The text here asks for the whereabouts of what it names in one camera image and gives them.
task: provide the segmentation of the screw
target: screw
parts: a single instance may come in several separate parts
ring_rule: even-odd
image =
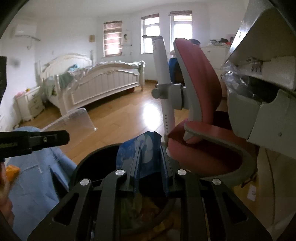
[[[88,179],[82,179],[81,181],[80,181],[80,185],[81,186],[86,186],[86,185],[88,185],[89,184],[89,180]]]
[[[215,185],[220,185],[221,184],[221,180],[218,178],[213,179],[212,181]]]
[[[122,169],[119,169],[119,170],[117,170],[117,171],[115,172],[115,174],[118,175],[118,176],[122,176],[124,173],[125,173],[125,171],[122,170]]]
[[[180,170],[177,171],[177,173],[179,175],[181,175],[181,176],[184,176],[184,175],[186,175],[187,172],[185,170],[183,170],[183,169],[180,169]]]

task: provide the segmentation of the bed frame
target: bed frame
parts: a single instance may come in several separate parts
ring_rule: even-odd
[[[131,63],[106,62],[92,68],[81,80],[74,82],[66,90],[61,90],[59,74],[77,64],[80,68],[92,65],[92,61],[84,55],[67,54],[51,61],[41,74],[41,79],[54,76],[57,96],[49,97],[49,101],[60,109],[61,115],[83,107],[106,96],[145,84],[144,66],[135,67]]]

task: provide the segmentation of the person's hand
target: person's hand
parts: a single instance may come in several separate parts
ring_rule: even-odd
[[[10,226],[13,225],[15,216],[12,213],[12,202],[9,200],[10,183],[6,178],[6,169],[3,162],[0,166],[0,211]]]

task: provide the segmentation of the chair backrest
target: chair backrest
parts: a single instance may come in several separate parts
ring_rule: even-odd
[[[189,120],[212,124],[222,98],[219,79],[198,45],[178,38],[174,47],[189,96]]]

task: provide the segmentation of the window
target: window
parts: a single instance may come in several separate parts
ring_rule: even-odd
[[[159,14],[142,17],[141,53],[153,53],[152,39],[144,39],[143,35],[160,35]]]
[[[122,21],[104,23],[104,57],[122,55]]]
[[[170,12],[170,51],[176,38],[192,39],[192,11]]]

